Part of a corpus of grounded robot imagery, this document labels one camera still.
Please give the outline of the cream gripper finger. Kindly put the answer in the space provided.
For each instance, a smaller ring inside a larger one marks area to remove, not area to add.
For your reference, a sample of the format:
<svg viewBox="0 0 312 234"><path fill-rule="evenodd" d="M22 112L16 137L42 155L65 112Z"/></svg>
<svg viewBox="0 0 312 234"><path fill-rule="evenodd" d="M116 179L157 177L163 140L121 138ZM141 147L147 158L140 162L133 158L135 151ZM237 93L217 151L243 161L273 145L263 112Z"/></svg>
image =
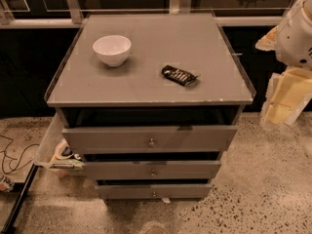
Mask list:
<svg viewBox="0 0 312 234"><path fill-rule="evenodd" d="M278 25L270 29L263 37L261 37L255 44L255 47L261 51L274 51L276 45L276 35Z"/></svg>
<svg viewBox="0 0 312 234"><path fill-rule="evenodd" d="M312 70L289 66L273 73L260 113L260 126L267 131L292 125L312 99Z"/></svg>

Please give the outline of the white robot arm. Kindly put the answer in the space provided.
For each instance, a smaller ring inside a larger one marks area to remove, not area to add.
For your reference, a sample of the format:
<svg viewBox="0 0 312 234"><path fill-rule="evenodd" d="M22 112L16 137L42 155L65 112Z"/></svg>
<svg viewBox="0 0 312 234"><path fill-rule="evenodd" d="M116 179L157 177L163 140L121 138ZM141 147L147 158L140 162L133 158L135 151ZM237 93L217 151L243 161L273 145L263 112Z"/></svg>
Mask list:
<svg viewBox="0 0 312 234"><path fill-rule="evenodd" d="M255 47L274 51L276 59L287 66L269 80L260 126L274 130L291 125L312 98L312 0L297 0Z"/></svg>

